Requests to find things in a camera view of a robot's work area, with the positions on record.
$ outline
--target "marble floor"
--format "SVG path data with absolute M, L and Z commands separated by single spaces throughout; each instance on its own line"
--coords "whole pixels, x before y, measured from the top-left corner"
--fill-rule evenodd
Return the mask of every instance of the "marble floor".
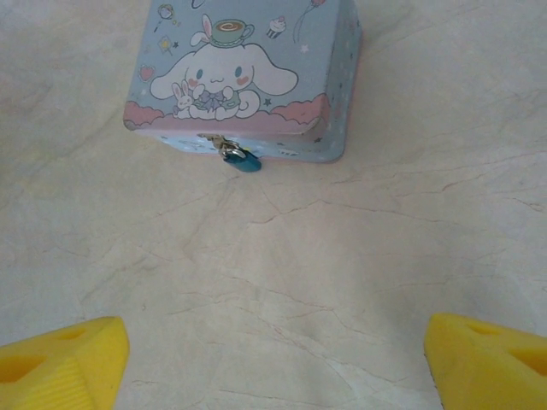
M 0 0 L 0 344 L 122 316 L 117 409 L 439 410 L 432 313 L 546 335 L 545 0 L 358 3 L 344 158 L 242 175 L 123 127 L 148 0 Z

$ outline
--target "blue padlock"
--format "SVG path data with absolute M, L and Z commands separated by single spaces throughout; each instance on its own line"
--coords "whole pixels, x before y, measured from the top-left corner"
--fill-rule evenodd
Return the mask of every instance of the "blue padlock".
M 219 152 L 226 164 L 243 173 L 255 173 L 262 169 L 262 163 L 256 156 L 232 141 L 225 141 Z

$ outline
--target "yellow plastic piece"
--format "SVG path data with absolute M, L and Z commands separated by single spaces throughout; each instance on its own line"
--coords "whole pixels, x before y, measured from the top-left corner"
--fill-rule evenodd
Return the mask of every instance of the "yellow plastic piece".
M 120 318 L 102 318 L 0 348 L 0 410 L 106 410 L 129 355 Z
M 426 357 L 444 410 L 547 409 L 547 338 L 440 313 Z

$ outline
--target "cupcake illustration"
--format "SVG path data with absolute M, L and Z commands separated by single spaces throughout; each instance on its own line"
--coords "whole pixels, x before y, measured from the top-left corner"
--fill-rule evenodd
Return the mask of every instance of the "cupcake illustration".
M 287 28 L 287 23 L 285 22 L 285 17 L 281 17 L 270 21 L 270 29 L 268 30 L 268 37 L 277 38 L 284 32 Z

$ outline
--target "teacup illustration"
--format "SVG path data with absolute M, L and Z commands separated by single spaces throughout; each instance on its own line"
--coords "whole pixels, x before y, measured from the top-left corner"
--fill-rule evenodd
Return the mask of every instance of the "teacup illustration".
M 211 43 L 217 46 L 226 46 L 243 43 L 255 32 L 252 24 L 245 24 L 241 20 L 221 20 L 213 26 Z

